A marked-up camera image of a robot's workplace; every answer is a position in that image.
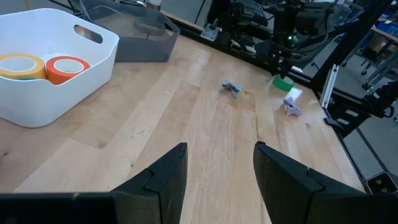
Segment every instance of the small purple toy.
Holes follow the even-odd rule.
[[[284,98],[284,104],[283,104],[285,110],[287,111],[287,115],[296,115],[296,116],[300,116],[301,115],[301,111],[300,109],[294,105],[293,103],[293,98],[291,96]]]

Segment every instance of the yellow tape roll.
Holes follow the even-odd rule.
[[[0,76],[11,79],[45,78],[44,62],[29,54],[0,55]]]

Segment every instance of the white plastic bin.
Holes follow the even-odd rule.
[[[45,63],[69,55],[91,66],[60,85],[0,77],[0,118],[29,128],[50,124],[111,78],[119,42],[111,31],[56,9],[3,15],[0,26],[0,55],[31,54]],[[102,43],[77,34],[75,26],[97,33]]]

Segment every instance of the black metal frame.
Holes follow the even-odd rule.
[[[65,6],[64,4],[59,3],[56,0],[48,0],[48,1],[63,6],[67,9],[73,10],[71,7]],[[331,31],[331,34],[337,35],[341,33],[346,33],[346,36],[343,38],[343,40],[340,42],[337,48],[331,53],[331,55],[328,57],[328,59],[321,66],[321,68],[313,78],[301,72],[298,72],[294,69],[290,70],[290,72],[288,73],[288,77],[290,77],[296,83],[311,88],[314,91],[314,94],[319,98],[319,94],[320,92],[322,92],[323,86],[326,82],[329,69],[333,66],[333,64],[340,65],[344,61],[344,59],[348,56],[348,54],[360,42],[363,36],[366,35],[367,31],[373,26],[373,24],[375,24],[377,19],[382,14],[383,10],[385,10],[391,4],[391,2],[392,0],[373,1],[373,3],[370,6],[368,6],[365,12],[360,16],[359,20],[354,21],[350,24],[345,24],[339,27],[335,27],[335,29]],[[226,54],[244,60],[245,62],[251,63],[257,67],[263,68],[265,70],[270,70],[269,64],[267,62],[259,60],[258,58],[256,58],[255,55],[247,54],[239,47],[225,46],[217,42],[206,40],[200,37],[202,30],[190,26],[186,23],[183,23],[179,20],[176,20],[172,17],[169,17],[169,19],[180,28],[181,34],[184,35],[185,37],[193,39],[209,47],[213,47],[214,49],[220,50]],[[319,37],[313,37],[306,44],[311,45],[322,39],[323,39],[322,35]],[[360,169],[353,160],[351,154],[347,150],[343,138],[345,138],[352,130],[356,129],[364,120],[367,119],[365,116],[366,114],[370,113],[374,116],[382,118],[384,116],[384,113],[377,111],[373,108],[370,108],[362,98],[349,94],[336,87],[334,87],[331,97],[333,98],[334,104],[340,105],[341,109],[338,110],[337,114],[335,114],[335,112],[330,113],[330,111],[324,110],[328,118],[336,119],[337,116],[341,115],[341,113],[345,110],[345,108],[350,108],[350,109],[355,108],[355,112],[359,114],[358,118],[353,117],[350,124],[344,127],[346,131],[341,130],[338,127],[333,127],[333,129],[335,130],[335,133],[338,136],[338,139],[340,140],[340,143],[343,146],[343,149],[345,150],[365,190],[368,193],[370,193],[370,189],[366,184],[367,180],[364,178]],[[371,152],[374,155],[377,155],[372,147],[370,147],[369,150],[371,150]],[[385,165],[382,163],[380,159],[378,159],[377,161],[380,163],[381,167],[385,167]]]

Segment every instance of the bin handle cutout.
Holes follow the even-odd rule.
[[[89,30],[85,27],[82,27],[81,25],[75,25],[74,30],[78,35],[80,35],[88,40],[91,40],[93,42],[96,42],[97,44],[102,44],[102,42],[103,42],[103,38],[100,34],[94,32],[92,30]]]

